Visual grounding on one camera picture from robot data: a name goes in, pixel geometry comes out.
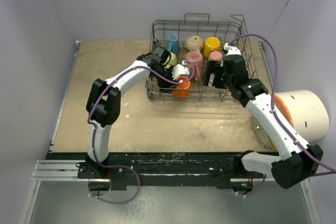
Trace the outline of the orange mug black handle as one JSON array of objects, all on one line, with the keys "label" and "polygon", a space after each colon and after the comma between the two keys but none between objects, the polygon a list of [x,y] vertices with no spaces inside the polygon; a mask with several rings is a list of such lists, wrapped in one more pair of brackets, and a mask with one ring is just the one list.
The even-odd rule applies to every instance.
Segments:
[{"label": "orange mug black handle", "polygon": [[[179,83],[182,83],[186,80],[187,80],[187,78],[178,78]],[[173,95],[176,98],[185,99],[186,97],[189,96],[190,89],[191,89],[191,82],[190,81],[188,81],[186,83],[183,83],[183,84],[179,84],[177,87],[174,88]]]}]

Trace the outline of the pink ghost pattern mug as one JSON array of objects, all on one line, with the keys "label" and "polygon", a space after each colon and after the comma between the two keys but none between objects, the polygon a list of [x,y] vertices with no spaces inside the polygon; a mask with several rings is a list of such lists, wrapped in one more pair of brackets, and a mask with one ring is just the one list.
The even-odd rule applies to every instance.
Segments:
[{"label": "pink ghost pattern mug", "polygon": [[186,54],[186,60],[192,62],[195,68],[194,78],[196,81],[201,80],[203,55],[197,51],[190,51]]}]

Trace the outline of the pale yellow faceted mug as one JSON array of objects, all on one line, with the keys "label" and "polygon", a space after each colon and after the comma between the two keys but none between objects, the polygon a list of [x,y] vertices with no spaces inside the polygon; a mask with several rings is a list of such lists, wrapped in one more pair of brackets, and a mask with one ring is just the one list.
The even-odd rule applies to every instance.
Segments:
[{"label": "pale yellow faceted mug", "polygon": [[176,66],[177,65],[177,57],[176,54],[174,53],[170,53],[170,56],[168,56],[165,65],[172,65],[172,66]]}]

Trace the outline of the blue flower mug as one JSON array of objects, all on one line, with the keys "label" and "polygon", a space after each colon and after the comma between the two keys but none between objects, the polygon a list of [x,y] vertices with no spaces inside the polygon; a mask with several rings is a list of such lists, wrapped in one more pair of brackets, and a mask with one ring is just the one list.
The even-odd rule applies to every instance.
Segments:
[{"label": "blue flower mug", "polygon": [[176,55],[179,53],[180,43],[177,34],[170,34],[168,36],[168,39],[166,41],[166,50]]}]

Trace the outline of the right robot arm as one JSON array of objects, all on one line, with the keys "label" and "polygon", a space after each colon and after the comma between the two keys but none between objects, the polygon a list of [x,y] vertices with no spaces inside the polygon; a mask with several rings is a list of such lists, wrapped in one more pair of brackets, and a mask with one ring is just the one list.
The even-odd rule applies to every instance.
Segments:
[{"label": "right robot arm", "polygon": [[228,89],[232,97],[254,116],[275,143],[278,155],[245,151],[234,158],[234,173],[246,177],[251,172],[272,176],[277,184],[288,189],[314,176],[323,156],[319,145],[307,142],[276,111],[268,89],[257,78],[250,78],[245,59],[227,55],[222,62],[208,61],[203,85],[213,78],[213,87]]}]

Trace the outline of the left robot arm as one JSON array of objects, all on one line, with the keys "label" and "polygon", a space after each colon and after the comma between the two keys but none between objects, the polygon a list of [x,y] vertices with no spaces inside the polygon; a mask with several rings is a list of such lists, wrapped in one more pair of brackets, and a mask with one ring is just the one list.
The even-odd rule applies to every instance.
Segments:
[{"label": "left robot arm", "polygon": [[174,81],[172,70],[159,63],[147,63],[136,60],[121,73],[106,80],[96,79],[89,93],[86,110],[88,124],[92,125],[91,149],[88,157],[93,160],[90,173],[96,178],[104,177],[108,172],[109,137],[112,125],[121,112],[122,96],[139,82],[154,75],[159,83],[170,87]]}]

